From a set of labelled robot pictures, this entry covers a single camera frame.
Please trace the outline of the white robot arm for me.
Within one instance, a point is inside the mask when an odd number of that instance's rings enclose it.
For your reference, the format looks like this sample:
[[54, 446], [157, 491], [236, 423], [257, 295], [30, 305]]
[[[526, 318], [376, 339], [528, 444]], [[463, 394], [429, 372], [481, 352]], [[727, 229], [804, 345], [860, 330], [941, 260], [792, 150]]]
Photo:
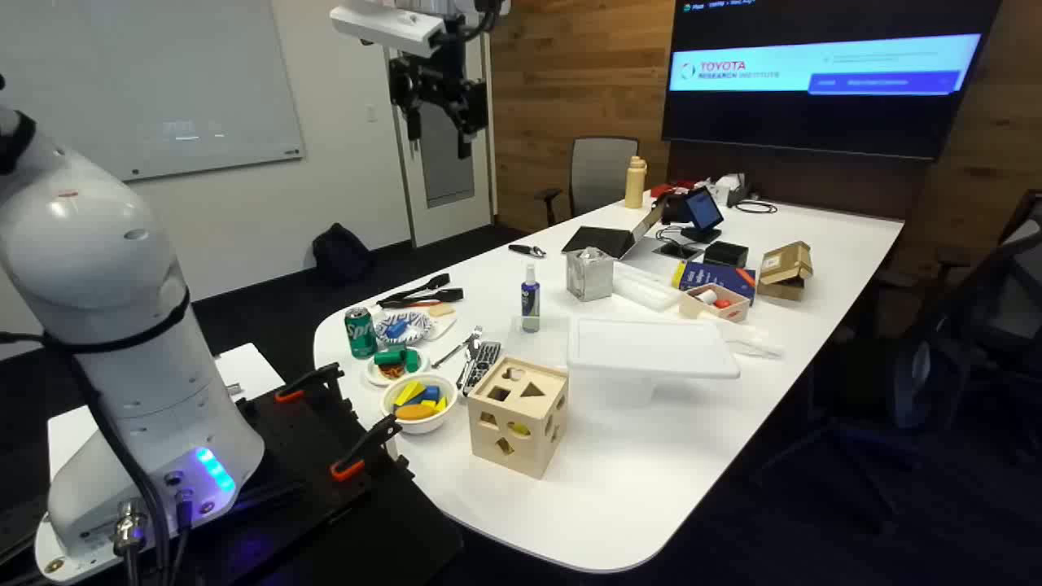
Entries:
[[48, 586], [427, 586], [463, 550], [399, 415], [368, 423], [337, 365], [238, 398], [152, 208], [17, 109], [3, 270], [95, 423], [35, 525]]

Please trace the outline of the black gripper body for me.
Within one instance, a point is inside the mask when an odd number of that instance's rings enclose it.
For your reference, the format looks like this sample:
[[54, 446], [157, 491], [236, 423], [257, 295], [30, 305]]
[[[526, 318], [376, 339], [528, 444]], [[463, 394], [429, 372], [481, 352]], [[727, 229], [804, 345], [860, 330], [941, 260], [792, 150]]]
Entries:
[[488, 126], [488, 92], [481, 80], [470, 80], [463, 69], [444, 54], [416, 59], [400, 54], [389, 61], [392, 105], [408, 122], [408, 139], [423, 137], [422, 109], [437, 105], [455, 126], [455, 155], [474, 155], [474, 139]]

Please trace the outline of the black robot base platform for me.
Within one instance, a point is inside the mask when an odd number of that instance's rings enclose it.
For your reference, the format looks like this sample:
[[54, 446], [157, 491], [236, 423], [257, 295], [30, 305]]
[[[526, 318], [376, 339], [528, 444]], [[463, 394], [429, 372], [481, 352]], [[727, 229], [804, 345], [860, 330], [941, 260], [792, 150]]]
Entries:
[[177, 586], [427, 586], [463, 550], [403, 457], [380, 446], [349, 484], [328, 479], [371, 431], [343, 394], [278, 404], [272, 391], [241, 415], [265, 462], [229, 513], [188, 531]]

